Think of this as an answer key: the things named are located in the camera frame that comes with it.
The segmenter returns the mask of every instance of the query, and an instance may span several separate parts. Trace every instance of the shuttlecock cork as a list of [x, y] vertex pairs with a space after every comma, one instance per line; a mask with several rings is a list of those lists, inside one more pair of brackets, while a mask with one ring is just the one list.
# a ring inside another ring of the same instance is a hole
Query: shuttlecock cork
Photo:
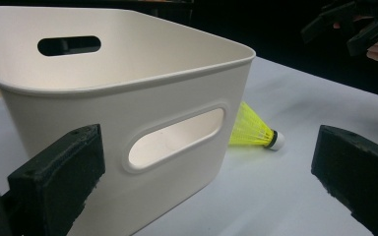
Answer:
[[242, 101], [229, 139], [232, 146], [263, 146], [278, 150], [284, 135], [271, 129], [251, 107]]

